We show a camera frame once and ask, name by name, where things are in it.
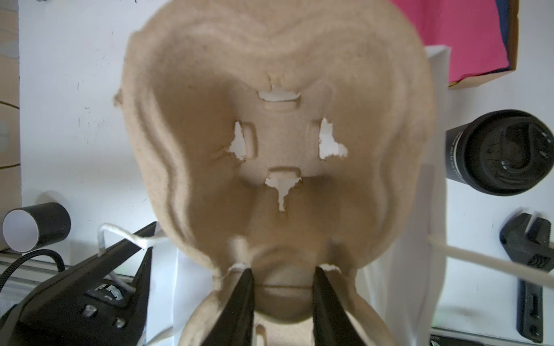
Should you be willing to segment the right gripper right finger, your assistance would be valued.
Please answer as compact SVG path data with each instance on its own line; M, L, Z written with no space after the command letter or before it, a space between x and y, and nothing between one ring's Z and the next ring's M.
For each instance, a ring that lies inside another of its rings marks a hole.
M313 334L316 346L364 346L325 271L317 267L313 287Z

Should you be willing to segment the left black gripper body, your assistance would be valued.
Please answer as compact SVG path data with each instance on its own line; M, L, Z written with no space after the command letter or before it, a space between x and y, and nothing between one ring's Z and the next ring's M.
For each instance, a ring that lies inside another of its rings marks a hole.
M131 282L135 292L122 292L121 303L104 301L92 291L139 250L122 240L106 254L38 285L8 314L1 344L138 345L147 322L152 251L147 250Z

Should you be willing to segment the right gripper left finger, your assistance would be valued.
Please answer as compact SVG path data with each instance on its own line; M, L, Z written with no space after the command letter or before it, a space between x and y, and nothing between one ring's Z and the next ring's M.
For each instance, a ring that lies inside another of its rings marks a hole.
M202 346L252 345L255 281L250 268L243 271L229 300Z

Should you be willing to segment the brown pulp cup carrier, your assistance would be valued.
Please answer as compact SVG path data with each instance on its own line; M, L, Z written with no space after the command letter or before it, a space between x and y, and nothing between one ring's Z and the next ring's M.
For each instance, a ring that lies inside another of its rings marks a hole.
M364 343L395 344L355 280L406 228L435 101L393 3L170 1L130 35L116 99L159 225L212 272L180 344L245 270L252 328L311 344L321 265Z

